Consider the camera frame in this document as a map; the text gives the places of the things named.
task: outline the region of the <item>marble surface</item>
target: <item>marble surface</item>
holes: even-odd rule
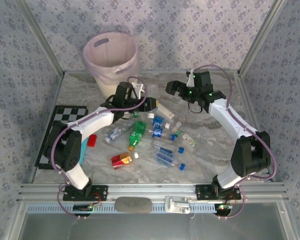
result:
[[[212,177],[223,172],[230,164],[230,158],[234,148],[227,132],[209,114],[203,111],[195,114],[189,111],[188,103],[177,96],[168,95],[165,85],[172,80],[185,82],[184,73],[144,73],[143,77],[148,83],[159,85],[159,102],[168,107],[174,113],[180,113],[180,121],[183,129],[197,142],[194,153],[185,150],[180,158],[186,164],[186,169],[180,171],[159,165],[154,157],[154,149],[150,138],[142,139],[135,147],[139,158],[131,164],[114,170],[110,158],[127,152],[127,133],[113,144],[107,144],[104,140],[106,134],[115,126],[121,125],[125,120],[120,119],[111,126],[96,132],[97,141],[95,147],[88,147],[82,163],[85,173],[94,183],[204,183],[211,182]],[[229,95],[229,83],[223,74],[212,73],[211,81],[215,90],[221,90],[226,96]],[[233,95],[231,105],[245,118],[244,108],[241,104],[235,82],[233,82]],[[59,96],[58,105],[81,105],[87,106],[89,113],[94,111],[105,101],[98,85],[93,81],[78,79],[66,75]],[[199,107],[193,105],[193,111]],[[63,178],[53,170],[38,169],[34,179],[35,183],[62,183]]]

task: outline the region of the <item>floral wallpaper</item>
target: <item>floral wallpaper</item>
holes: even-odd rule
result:
[[[59,81],[14,2],[0,1],[0,239],[36,159]]]
[[[94,36],[124,32],[143,70],[238,69],[274,0],[26,0],[63,70],[84,71]]]
[[[300,227],[300,0],[287,0],[244,80]]]

